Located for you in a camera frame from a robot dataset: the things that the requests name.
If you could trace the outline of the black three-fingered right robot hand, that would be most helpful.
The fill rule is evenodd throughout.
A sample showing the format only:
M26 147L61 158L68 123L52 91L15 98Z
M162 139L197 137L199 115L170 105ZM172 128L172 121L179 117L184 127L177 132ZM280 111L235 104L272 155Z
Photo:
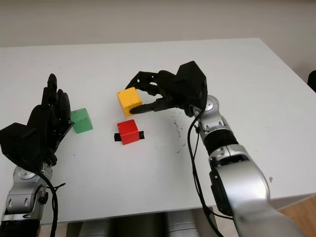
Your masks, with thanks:
M187 116L192 117L193 106L202 109L200 83L191 76L180 73L174 75L168 71L158 73L140 71L126 88L132 87L145 91L151 96L161 95L161 98L154 102L130 109L129 112L133 115L179 108L184 110Z

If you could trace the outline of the black three-fingered left robot hand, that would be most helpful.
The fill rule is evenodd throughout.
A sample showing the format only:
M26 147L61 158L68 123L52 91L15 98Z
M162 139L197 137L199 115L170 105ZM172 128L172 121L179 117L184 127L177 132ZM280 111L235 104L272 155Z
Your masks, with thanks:
M55 74L49 75L41 104L33 108L27 125L35 128L40 134L40 158L55 166L55 152L74 125L71 121L69 97L66 92L57 88Z

